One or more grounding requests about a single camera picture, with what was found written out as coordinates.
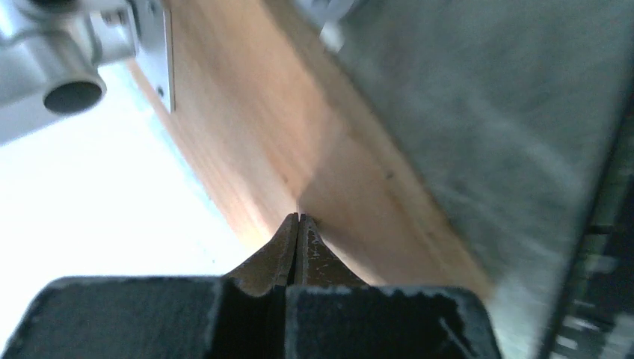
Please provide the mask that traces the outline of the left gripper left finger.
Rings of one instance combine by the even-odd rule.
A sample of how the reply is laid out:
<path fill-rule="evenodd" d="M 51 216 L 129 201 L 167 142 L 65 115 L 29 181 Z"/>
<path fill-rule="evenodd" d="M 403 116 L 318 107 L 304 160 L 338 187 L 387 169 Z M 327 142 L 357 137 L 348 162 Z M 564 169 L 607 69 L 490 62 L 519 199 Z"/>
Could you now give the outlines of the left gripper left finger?
<path fill-rule="evenodd" d="M 256 297 L 266 295 L 275 286 L 287 286 L 294 265 L 298 225 L 298 213 L 287 215 L 267 243 L 223 278 Z"/>

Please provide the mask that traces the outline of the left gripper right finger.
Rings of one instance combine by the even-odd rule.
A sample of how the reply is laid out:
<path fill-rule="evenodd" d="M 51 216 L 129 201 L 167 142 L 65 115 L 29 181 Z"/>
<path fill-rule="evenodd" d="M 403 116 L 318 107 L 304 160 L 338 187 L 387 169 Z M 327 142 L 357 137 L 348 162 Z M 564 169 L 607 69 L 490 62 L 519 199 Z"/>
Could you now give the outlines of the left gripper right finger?
<path fill-rule="evenodd" d="M 322 240 L 308 215 L 299 218 L 295 247 L 295 284 L 308 286 L 363 286 L 358 277 Z"/>

